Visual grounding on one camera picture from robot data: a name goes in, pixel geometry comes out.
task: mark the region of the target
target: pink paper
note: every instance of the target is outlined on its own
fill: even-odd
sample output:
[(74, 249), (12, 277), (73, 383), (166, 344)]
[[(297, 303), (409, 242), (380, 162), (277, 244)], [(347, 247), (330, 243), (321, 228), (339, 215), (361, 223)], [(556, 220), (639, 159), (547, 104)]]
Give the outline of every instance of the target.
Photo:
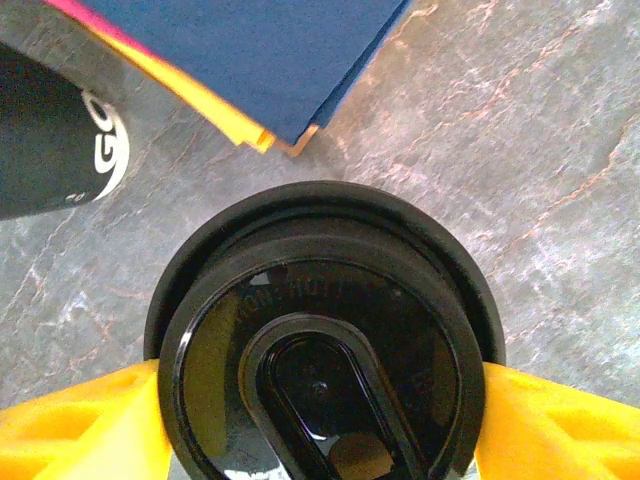
[(139, 52), (146, 55), (153, 55), (146, 47), (136, 42), (133, 38), (128, 36), (118, 27), (111, 25), (101, 15), (97, 14), (93, 10), (85, 7), (82, 2), (78, 0), (44, 0), (46, 3), (56, 7), (66, 15), (76, 19), (78, 22), (92, 27), (93, 29), (104, 33), (112, 38), (115, 38), (121, 43), (135, 48)]

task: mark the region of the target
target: marble floor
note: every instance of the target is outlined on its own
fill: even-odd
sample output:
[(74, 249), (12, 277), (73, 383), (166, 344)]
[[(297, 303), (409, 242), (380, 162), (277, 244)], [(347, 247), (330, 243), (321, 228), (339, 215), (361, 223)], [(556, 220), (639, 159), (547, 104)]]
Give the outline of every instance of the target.
[(131, 140), (104, 200), (0, 222), (0, 408), (139, 361), (184, 240), (311, 179), (384, 189), (453, 232), (510, 366), (640, 407), (640, 3), (417, 0), (295, 159), (234, 147), (38, 2), (0, 2), (0, 41), (113, 103)]

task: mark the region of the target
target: gray marble surface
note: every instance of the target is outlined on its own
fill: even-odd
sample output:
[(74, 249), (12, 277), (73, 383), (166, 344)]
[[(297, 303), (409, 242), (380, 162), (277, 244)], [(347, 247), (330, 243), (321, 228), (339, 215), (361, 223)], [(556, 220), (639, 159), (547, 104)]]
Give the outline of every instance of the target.
[(182, 242), (310, 179), (382, 188), (453, 232), (488, 276), (511, 366), (640, 406), (638, 2), (416, 1), (296, 159), (235, 148), (38, 3), (1, 2), (0, 41), (116, 105), (132, 148), (104, 200), (0, 223), (0, 407), (140, 360)]

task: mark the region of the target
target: blue folder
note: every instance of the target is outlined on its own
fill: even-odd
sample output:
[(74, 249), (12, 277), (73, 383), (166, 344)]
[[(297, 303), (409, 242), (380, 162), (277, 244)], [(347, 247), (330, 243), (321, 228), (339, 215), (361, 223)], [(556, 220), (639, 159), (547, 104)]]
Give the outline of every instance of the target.
[(326, 126), (409, 0), (83, 0), (279, 138)]

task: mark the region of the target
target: yellow plastic holder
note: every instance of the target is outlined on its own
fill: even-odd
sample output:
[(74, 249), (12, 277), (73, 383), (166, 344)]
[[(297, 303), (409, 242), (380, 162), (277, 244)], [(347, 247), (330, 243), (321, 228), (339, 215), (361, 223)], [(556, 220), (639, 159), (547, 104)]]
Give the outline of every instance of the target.
[(640, 409), (485, 364), (482, 480), (640, 480)]
[(166, 479), (157, 368), (140, 363), (1, 411), (0, 479)]

